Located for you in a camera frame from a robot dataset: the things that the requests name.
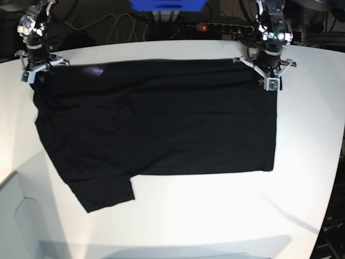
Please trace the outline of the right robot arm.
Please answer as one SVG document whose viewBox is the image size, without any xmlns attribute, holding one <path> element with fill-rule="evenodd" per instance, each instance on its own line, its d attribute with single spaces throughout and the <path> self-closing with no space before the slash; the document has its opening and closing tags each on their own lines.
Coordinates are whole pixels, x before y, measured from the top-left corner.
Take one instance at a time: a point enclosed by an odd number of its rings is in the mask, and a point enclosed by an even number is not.
<svg viewBox="0 0 345 259">
<path fill-rule="evenodd" d="M 52 73 L 56 66 L 69 66 L 70 62 L 61 56 L 50 53 L 47 39 L 47 26 L 51 21 L 51 9 L 58 1 L 39 1 L 31 5 L 19 20 L 18 34 L 23 38 L 26 50 L 18 50 L 22 70 L 20 80 L 32 84 L 39 72 Z"/>
</svg>

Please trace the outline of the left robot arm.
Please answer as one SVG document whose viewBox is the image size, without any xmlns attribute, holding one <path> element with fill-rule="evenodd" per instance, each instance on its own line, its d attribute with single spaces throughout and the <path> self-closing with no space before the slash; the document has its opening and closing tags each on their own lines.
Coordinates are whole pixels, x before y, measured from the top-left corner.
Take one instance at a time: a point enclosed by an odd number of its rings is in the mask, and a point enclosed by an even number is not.
<svg viewBox="0 0 345 259">
<path fill-rule="evenodd" d="M 259 74 L 266 85 L 279 84 L 280 78 L 290 67 L 296 67 L 291 59 L 282 60 L 281 54 L 293 40 L 285 17 L 285 1 L 256 1 L 258 14 L 253 35 L 242 39 L 245 56 L 233 58 Z"/>
</svg>

